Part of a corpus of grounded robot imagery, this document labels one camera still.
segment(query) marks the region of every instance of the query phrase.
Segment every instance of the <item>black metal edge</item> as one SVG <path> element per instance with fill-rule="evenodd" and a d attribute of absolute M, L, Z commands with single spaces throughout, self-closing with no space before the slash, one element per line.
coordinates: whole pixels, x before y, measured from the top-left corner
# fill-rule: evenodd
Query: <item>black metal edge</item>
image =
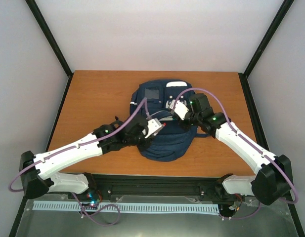
<path fill-rule="evenodd" d="M 291 195 L 289 195 L 289 197 L 287 199 L 288 200 L 293 200 Z M 291 213 L 291 216 L 292 216 L 292 219 L 293 219 L 293 222 L 294 222 L 294 225 L 295 225 L 296 232 L 297 232 L 298 236 L 299 237 L 305 237 L 305 233 L 304 233 L 300 218 L 297 214 L 295 205 L 294 204 L 288 204 L 288 207 L 289 207 L 289 210 L 290 210 L 290 213 Z"/>
<path fill-rule="evenodd" d="M 37 23 L 39 24 L 41 30 L 44 33 L 44 36 L 48 40 L 53 52 L 55 53 L 56 57 L 58 58 L 63 70 L 67 74 L 68 77 L 73 76 L 73 72 L 71 71 L 67 61 L 65 60 L 57 42 L 55 41 L 55 38 L 52 35 L 51 30 L 48 27 L 47 22 L 44 20 L 44 16 L 40 12 L 35 0 L 26 0 L 26 3 L 28 7 L 30 8 L 32 14 L 34 15 Z"/>
<path fill-rule="evenodd" d="M 13 223 L 13 226 L 12 226 L 11 230 L 10 230 L 9 237 L 15 237 L 16 236 L 20 221 L 21 221 L 22 216 L 23 216 L 23 212 L 24 212 L 26 203 L 27 203 L 27 199 L 25 199 L 25 197 L 23 197 L 22 202 L 20 203 L 20 206 L 18 208 L 18 212 L 17 212 L 17 215 L 15 217 L 15 221 Z"/>
<path fill-rule="evenodd" d="M 64 93 L 63 93 L 63 96 L 62 96 L 62 99 L 61 99 L 61 103 L 60 103 L 60 106 L 59 106 L 59 109 L 58 109 L 58 113 L 57 113 L 57 116 L 56 116 L 55 121 L 54 121 L 54 123 L 53 123 L 53 127 L 52 127 L 52 130 L 51 130 L 51 133 L 50 133 L 50 136 L 49 136 L 49 140 L 48 140 L 48 143 L 47 143 L 47 147 L 46 147 L 46 149 L 45 149 L 46 152 L 47 152 L 48 149 L 49 149 L 49 146 L 50 146 L 50 143 L 51 143 L 51 140 L 52 140 L 54 131 L 55 131 L 55 127 L 56 127 L 56 125 L 57 125 L 57 123 L 58 123 L 58 120 L 59 120 L 59 117 L 60 117 L 60 114 L 61 114 L 61 110 L 62 110 L 64 101 L 65 101 L 65 98 L 66 98 L 67 93 L 68 93 L 68 91 L 69 91 L 69 87 L 70 87 L 70 84 L 71 84 L 73 75 L 74 75 L 74 74 L 72 74 L 72 76 L 68 78 L 67 85 L 65 86 Z"/>
<path fill-rule="evenodd" d="M 250 90 L 248 80 L 245 78 L 244 74 L 242 74 L 242 73 L 239 73 L 239 79 L 240 79 L 242 90 L 243 90 L 243 93 L 244 93 L 244 96 L 245 96 L 245 99 L 246 99 L 246 103 L 247 103 L 251 123 L 252 123 L 252 126 L 253 126 L 253 130 L 255 132 L 257 143 L 260 146 L 262 146 L 263 148 L 269 150 L 269 147 L 267 145 L 267 141 L 266 141 L 266 138 L 265 138 L 265 134 L 264 134 L 264 131 L 263 131 L 263 128 L 262 128 L 262 124 L 261 124 L 261 121 L 260 121 L 260 118 L 259 118 L 259 114 L 258 114 L 256 105 L 255 105 L 255 102 L 253 100 L 253 96 L 252 96 L 252 93 L 251 93 L 251 90 Z M 289 200 L 293 200 L 291 194 L 288 194 L 286 198 L 289 199 Z M 294 204 L 289 204 L 288 207 L 289 207 L 289 210 L 291 212 L 291 216 L 292 216 L 297 234 L 300 237 L 304 237 L 305 234 L 304 234 L 303 227 L 301 225 L 299 216 L 297 214 L 295 205 Z"/>
<path fill-rule="evenodd" d="M 239 79 L 242 86 L 243 94 L 246 99 L 253 131 L 255 132 L 257 143 L 262 146 L 263 148 L 269 150 L 269 147 L 267 145 L 267 141 L 265 138 L 265 134 L 261 125 L 261 121 L 259 118 L 259 114 L 255 105 L 255 102 L 253 100 L 253 96 L 249 87 L 248 80 L 246 80 L 244 74 L 239 73 Z"/>
<path fill-rule="evenodd" d="M 293 4 L 294 0 L 284 0 L 282 5 L 280 6 L 279 10 L 277 11 L 273 21 L 271 22 L 269 28 L 267 29 L 261 43 L 259 44 L 257 50 L 255 51 L 252 59 L 250 60 L 245 72 L 243 73 L 245 78 L 247 79 L 252 72 L 253 68 L 257 64 L 258 60 L 260 59 L 261 55 L 263 54 L 265 48 L 269 44 L 270 40 L 272 39 L 275 31 L 281 24 L 283 18 L 285 17 L 286 13 L 290 9 L 291 5 Z"/>

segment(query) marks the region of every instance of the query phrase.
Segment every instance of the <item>cable clip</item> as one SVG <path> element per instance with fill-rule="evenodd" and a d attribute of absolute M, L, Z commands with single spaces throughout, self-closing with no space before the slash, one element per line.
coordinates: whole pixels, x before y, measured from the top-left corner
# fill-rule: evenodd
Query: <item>cable clip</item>
<path fill-rule="evenodd" d="M 78 142 L 76 142 L 76 143 L 74 144 L 74 146 L 76 146 L 77 149 L 80 148 L 80 144 L 79 144 Z"/>

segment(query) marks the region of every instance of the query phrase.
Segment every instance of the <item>black frame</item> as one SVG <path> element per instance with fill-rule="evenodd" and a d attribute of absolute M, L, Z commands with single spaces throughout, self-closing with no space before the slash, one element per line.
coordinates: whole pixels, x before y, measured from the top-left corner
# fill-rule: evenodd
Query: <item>black frame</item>
<path fill-rule="evenodd" d="M 42 13 L 40 12 L 35 0 L 25 0 L 25 1 L 27 3 L 28 7 L 30 8 L 33 16 L 35 17 L 37 23 L 39 24 L 42 32 L 44 33 L 46 39 L 48 40 L 52 50 L 54 51 L 55 55 L 57 56 L 63 70 L 65 71 L 66 75 L 68 76 L 68 82 L 67 82 L 67 85 L 66 85 L 66 88 L 65 88 L 62 100 L 61 100 L 61 104 L 59 106 L 59 110 L 58 110 L 58 113 L 57 113 L 57 116 L 56 116 L 56 119 L 55 119 L 55 122 L 54 122 L 54 125 L 53 125 L 53 128 L 52 128 L 52 131 L 51 131 L 51 135 L 49 137 L 49 141 L 48 141 L 48 144 L 47 144 L 47 147 L 46 147 L 46 151 L 47 151 L 49 149 L 51 139 L 53 137 L 53 133 L 54 133 L 55 127 L 57 125 L 57 122 L 58 122 L 58 119 L 59 119 L 59 116 L 60 116 L 60 113 L 61 113 L 61 110 L 62 110 L 62 107 L 63 107 L 63 104 L 64 104 L 64 101 L 65 101 L 67 92 L 69 90 L 70 83 L 71 83 L 71 80 L 72 80 L 72 77 L 73 77 L 74 73 L 71 71 L 68 63 L 66 62 L 59 46 L 58 46 L 55 38 L 53 37 L 53 35 L 51 33 L 51 30 L 49 29 L 49 27 L 48 27 Z M 251 122 L 252 122 L 252 125 L 253 125 L 253 130 L 254 130 L 254 133 L 255 133 L 255 136 L 256 136 L 257 143 L 260 146 L 264 147 L 265 149 L 268 149 L 268 145 L 267 145 L 265 134 L 264 134 L 264 131 L 263 131 L 263 128 L 262 128 L 262 125 L 261 125 L 259 114 L 257 112 L 257 108 L 255 106 L 255 102 L 254 102 L 254 99 L 253 99 L 252 94 L 251 94 L 250 86 L 249 86 L 249 83 L 248 83 L 248 77 L 249 77 L 250 73 L 252 72 L 252 70 L 254 69 L 256 63 L 260 59 L 262 53 L 266 49 L 268 43 L 272 39 L 274 33 L 276 32 L 277 28 L 279 27 L 280 23 L 282 22 L 283 18 L 285 17 L 286 13 L 290 9 L 293 2 L 294 2 L 294 0 L 284 0 L 283 1 L 282 5 L 280 6 L 278 12 L 276 13 L 272 23 L 270 24 L 268 30 L 266 31 L 261 43 L 259 44 L 258 48 L 256 49 L 252 59 L 250 60 L 247 68 L 245 69 L 244 73 L 239 73 L 239 79 L 240 79 L 241 86 L 242 86 L 242 89 L 243 89 L 243 93 L 244 93 L 244 96 L 245 96 L 245 99 L 246 99 L 246 103 L 247 103 L 247 107 L 248 107 L 248 111 L 249 111 L 250 119 L 251 119 Z M 160 177 L 132 176 L 131 178 L 127 179 L 126 176 L 114 176 L 114 177 L 110 178 L 110 175 L 95 175 L 95 179 L 98 179 L 98 178 L 99 179 L 106 179 L 106 182 L 108 182 L 107 180 L 111 180 L 111 182 L 114 182 L 114 181 L 116 181 L 116 179 L 119 179 L 119 180 L 123 180 L 124 183 L 126 182 L 126 184 L 129 184 L 129 185 L 133 185 L 137 181 L 141 182 L 141 183 L 142 182 L 149 183 L 153 180 L 159 180 L 161 182 L 162 182 L 162 180 L 164 180 L 170 185 L 171 185 L 171 182 L 173 182 L 173 179 L 171 177 L 160 178 Z M 186 183 L 186 184 L 188 184 L 188 185 L 190 185 L 191 187 L 194 187 L 194 188 L 195 188 L 196 183 L 203 182 L 203 181 L 205 181 L 205 182 L 215 182 L 216 180 L 217 180 L 216 178 L 206 178 L 206 179 L 180 178 L 180 181 L 182 181 L 182 182 L 184 182 L 184 183 Z M 288 195 L 287 199 L 292 200 L 292 197 L 290 195 Z M 21 202 L 21 205 L 19 207 L 17 216 L 15 218 L 14 224 L 12 226 L 11 232 L 9 234 L 10 237 L 16 236 L 18 226 L 19 226 L 19 223 L 20 223 L 20 220 L 21 220 L 21 216 L 24 212 L 26 202 L 27 202 L 27 200 L 25 198 L 23 198 L 23 200 Z M 294 224 L 295 224 L 298 235 L 301 236 L 301 237 L 305 236 L 303 228 L 302 228 L 300 220 L 299 220 L 299 217 L 298 217 L 297 212 L 296 212 L 295 205 L 290 204 L 288 206 L 289 206 L 289 209 L 290 209 L 290 212 L 291 212 L 291 215 L 292 215 L 292 218 L 293 218 L 293 221 L 294 221 Z"/>

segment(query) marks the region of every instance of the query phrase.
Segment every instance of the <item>white wall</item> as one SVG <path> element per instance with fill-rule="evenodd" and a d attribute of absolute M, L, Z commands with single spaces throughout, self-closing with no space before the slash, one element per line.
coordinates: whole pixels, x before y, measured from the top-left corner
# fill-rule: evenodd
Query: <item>white wall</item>
<path fill-rule="evenodd" d="M 243 72 L 282 0 L 37 0 L 74 70 Z"/>
<path fill-rule="evenodd" d="M 293 3 L 249 83 L 270 148 L 291 159 L 305 231 L 305 0 Z"/>
<path fill-rule="evenodd" d="M 23 196 L 7 185 L 24 151 L 44 151 L 66 81 L 26 2 L 0 1 L 0 237 Z"/>

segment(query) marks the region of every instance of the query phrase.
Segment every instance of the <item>black bracket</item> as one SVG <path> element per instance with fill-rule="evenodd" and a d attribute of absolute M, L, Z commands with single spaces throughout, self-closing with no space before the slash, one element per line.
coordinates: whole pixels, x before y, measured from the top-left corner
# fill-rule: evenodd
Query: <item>black bracket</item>
<path fill-rule="evenodd" d="M 274 161 L 293 182 L 291 161 L 285 155 L 275 157 Z M 264 205 L 271 205 L 290 191 L 291 187 L 273 164 L 264 165 L 251 182 L 252 191 Z"/>

